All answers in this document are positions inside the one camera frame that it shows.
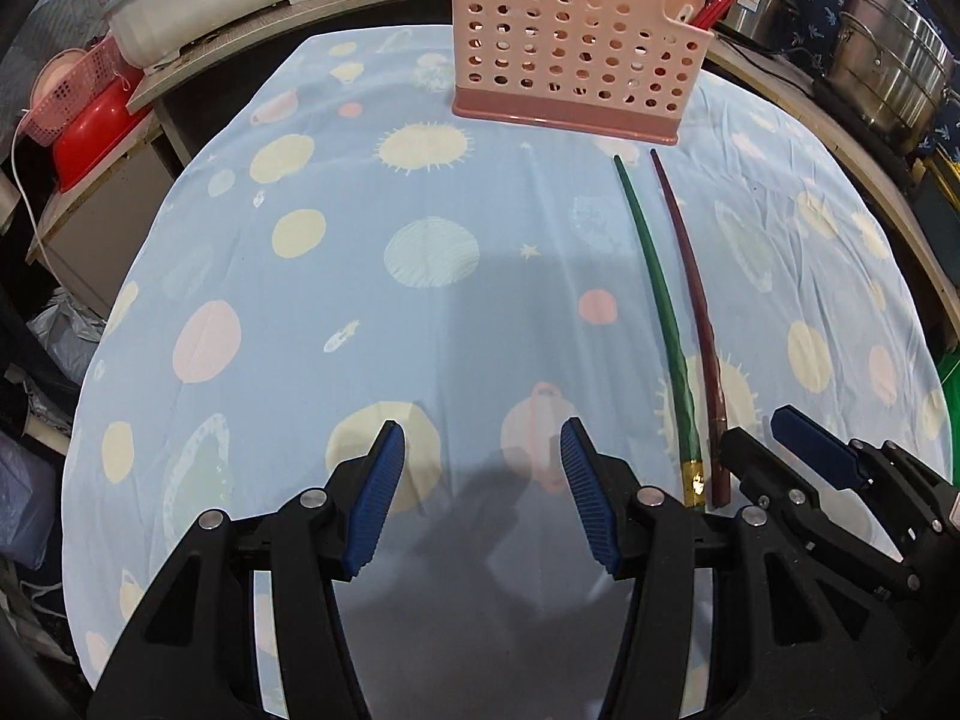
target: red bowl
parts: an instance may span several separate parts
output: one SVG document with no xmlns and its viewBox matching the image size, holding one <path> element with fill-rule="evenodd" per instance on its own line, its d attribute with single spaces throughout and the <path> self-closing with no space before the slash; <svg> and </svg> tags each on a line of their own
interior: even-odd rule
<svg viewBox="0 0 960 720">
<path fill-rule="evenodd" d="M 114 79 L 54 141 L 61 192 L 79 184 L 150 113 L 149 106 L 127 112 L 138 80 Z"/>
</svg>

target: chopstick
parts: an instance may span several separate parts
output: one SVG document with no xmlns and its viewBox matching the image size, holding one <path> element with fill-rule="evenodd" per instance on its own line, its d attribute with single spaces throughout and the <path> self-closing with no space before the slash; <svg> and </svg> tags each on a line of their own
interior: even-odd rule
<svg viewBox="0 0 960 720">
<path fill-rule="evenodd" d="M 694 418 L 693 393 L 690 391 L 690 382 L 686 378 L 686 357 L 683 355 L 683 346 L 680 345 L 680 329 L 677 327 L 677 315 L 670 302 L 670 292 L 667 290 L 664 269 L 656 256 L 653 236 L 647 227 L 637 193 L 630 183 L 627 169 L 623 167 L 623 160 L 619 156 L 613 157 L 613 164 L 620 176 L 627 204 L 634 216 L 637 225 L 637 234 L 640 236 L 640 248 L 643 250 L 643 259 L 650 274 L 650 284 L 653 287 L 656 315 L 659 318 L 661 333 L 664 335 L 666 347 L 667 369 L 670 372 L 670 388 L 673 392 L 673 410 L 676 415 L 677 442 L 680 448 L 680 477 L 683 479 L 683 504 L 688 508 L 703 507 L 707 503 L 704 496 L 704 462 L 700 456 L 700 436 L 697 434 L 697 422 Z"/>
<path fill-rule="evenodd" d="M 677 245 L 683 259 L 686 272 L 686 285 L 690 290 L 690 302 L 693 305 L 693 317 L 697 325 L 697 337 L 700 341 L 700 359 L 704 366 L 704 390 L 707 394 L 707 447 L 710 454 L 710 502 L 714 507 L 726 506 L 730 502 L 730 471 L 720 464 L 720 439 L 727 432 L 727 404 L 720 380 L 720 360 L 717 358 L 716 344 L 713 339 L 713 325 L 707 312 L 707 294 L 700 279 L 700 269 L 690 245 L 690 237 L 683 223 L 680 204 L 666 177 L 664 163 L 661 162 L 656 148 L 650 149 L 656 176 L 664 190 L 666 206 L 670 211 L 670 220 L 677 234 Z"/>
</svg>

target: basket base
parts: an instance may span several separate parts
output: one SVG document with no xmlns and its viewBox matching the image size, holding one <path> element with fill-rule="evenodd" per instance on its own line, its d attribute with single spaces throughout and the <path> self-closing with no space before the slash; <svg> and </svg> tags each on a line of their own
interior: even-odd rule
<svg viewBox="0 0 960 720">
<path fill-rule="evenodd" d="M 666 119 L 635 111 L 614 110 L 601 105 L 546 100 L 529 95 L 456 88 L 453 113 L 467 119 L 534 124 L 539 127 L 572 129 L 592 135 L 627 138 L 632 141 L 675 146 L 679 119 Z"/>
</svg>

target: green object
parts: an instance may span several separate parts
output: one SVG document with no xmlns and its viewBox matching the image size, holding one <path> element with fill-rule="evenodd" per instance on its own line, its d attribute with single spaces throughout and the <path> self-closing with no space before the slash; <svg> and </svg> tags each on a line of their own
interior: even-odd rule
<svg viewBox="0 0 960 720">
<path fill-rule="evenodd" d="M 680 329 L 677 327 L 677 317 L 673 311 L 673 303 L 670 301 L 669 290 L 667 290 L 664 269 L 659 264 L 653 236 L 650 235 L 650 229 L 643 218 L 640 201 L 637 200 L 637 193 L 630 183 L 630 176 L 627 176 L 623 160 L 619 156 L 614 156 L 613 164 L 616 165 L 620 183 L 623 184 L 623 191 L 627 196 L 627 203 L 630 204 L 630 211 L 634 215 L 643 259 L 646 261 L 647 271 L 650 272 L 650 283 L 653 285 L 656 315 L 659 317 L 661 332 L 664 334 L 667 367 L 670 371 L 670 386 L 673 391 L 673 410 L 677 417 L 680 463 L 701 461 L 700 436 L 694 419 L 693 393 L 686 378 L 686 357 L 683 355 L 683 346 L 680 345 Z"/>
<path fill-rule="evenodd" d="M 960 348 L 944 354 L 937 365 L 950 416 L 950 444 L 953 450 L 953 483 L 960 481 Z"/>
</svg>

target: perforated basket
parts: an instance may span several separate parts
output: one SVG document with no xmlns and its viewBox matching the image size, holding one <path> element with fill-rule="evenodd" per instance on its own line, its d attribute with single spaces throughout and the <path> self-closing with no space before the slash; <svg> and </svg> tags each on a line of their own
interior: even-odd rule
<svg viewBox="0 0 960 720">
<path fill-rule="evenodd" d="M 50 146 L 117 76 L 137 84 L 143 71 L 124 61 L 112 34 L 107 34 L 32 108 L 22 131 L 40 146 Z"/>
<path fill-rule="evenodd" d="M 706 0 L 453 0 L 453 112 L 673 145 Z"/>
</svg>

